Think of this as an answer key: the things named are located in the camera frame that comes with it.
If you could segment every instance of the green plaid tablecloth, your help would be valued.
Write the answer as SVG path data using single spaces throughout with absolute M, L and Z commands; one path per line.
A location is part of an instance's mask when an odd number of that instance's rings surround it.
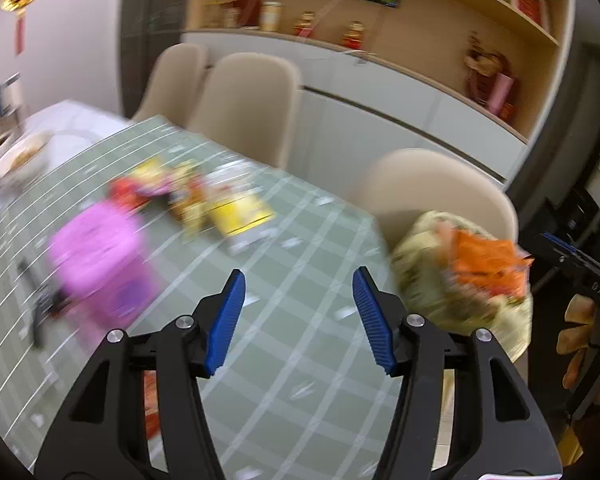
M 45 323 L 43 351 L 30 346 L 25 258 L 53 282 L 50 236 L 104 197 L 106 183 L 158 155 L 194 159 L 207 171 L 235 154 L 153 118 L 57 168 L 0 213 L 0 435 L 32 468 L 45 431 L 88 356 L 66 320 Z M 229 479 L 367 478 L 392 420 L 399 380 L 373 360 L 351 293 L 366 265 L 394 291 L 371 216 L 284 171 L 256 165 L 254 185 L 276 213 L 269 238 L 231 256 L 209 228 L 186 241 L 157 205 L 142 212 L 146 253 L 162 291 L 128 330 L 161 329 L 219 292 L 234 267 L 247 296 L 224 367 L 200 380 L 206 418 Z M 159 439 L 150 443 L 164 468 Z

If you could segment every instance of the plastic bag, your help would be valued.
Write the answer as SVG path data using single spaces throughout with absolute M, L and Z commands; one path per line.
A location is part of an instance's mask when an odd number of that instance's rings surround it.
M 491 240 L 462 228 L 452 230 L 448 276 L 451 286 L 473 289 L 487 298 L 524 300 L 532 258 L 523 258 L 511 240 Z
M 488 328 L 515 361 L 531 339 L 531 294 L 517 299 L 490 296 L 473 285 L 449 286 L 450 248 L 456 228 L 495 240 L 462 217 L 439 211 L 424 213 L 394 249 L 392 267 L 405 307 L 448 332 L 469 335 L 476 328 Z

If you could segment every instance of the metal screw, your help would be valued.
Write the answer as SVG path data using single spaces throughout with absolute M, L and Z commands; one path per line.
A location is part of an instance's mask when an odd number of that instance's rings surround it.
M 176 326 L 181 329 L 191 328 L 193 323 L 194 321 L 191 316 L 180 316 L 176 319 Z
M 476 330 L 475 336 L 484 343 L 488 343 L 493 337 L 491 335 L 491 332 L 489 332 L 486 328 L 479 328 L 478 330 Z
M 122 341 L 122 338 L 125 336 L 125 333 L 122 332 L 119 328 L 112 330 L 107 334 L 107 341 L 110 343 L 119 343 Z
M 409 314 L 407 316 L 407 324 L 414 327 L 424 325 L 424 318 L 420 314 Z

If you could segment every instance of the red picture frame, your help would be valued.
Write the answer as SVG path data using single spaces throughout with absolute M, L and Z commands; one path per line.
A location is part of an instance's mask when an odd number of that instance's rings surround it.
M 546 0 L 509 0 L 509 3 L 518 12 L 524 14 L 549 32 L 549 12 Z

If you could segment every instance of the chair backrest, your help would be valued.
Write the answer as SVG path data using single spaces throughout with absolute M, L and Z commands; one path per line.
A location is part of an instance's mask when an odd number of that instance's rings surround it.
M 167 48 L 155 63 L 132 120 L 139 122 L 162 115 L 184 127 L 195 108 L 205 66 L 205 46 L 179 43 Z
M 211 71 L 187 130 L 234 152 L 284 168 L 292 143 L 301 75 L 286 59 L 238 52 Z
M 480 171 L 429 150 L 397 150 L 378 160 L 352 202 L 376 217 L 390 248 L 430 210 L 466 218 L 496 238 L 518 240 L 518 216 L 508 197 Z

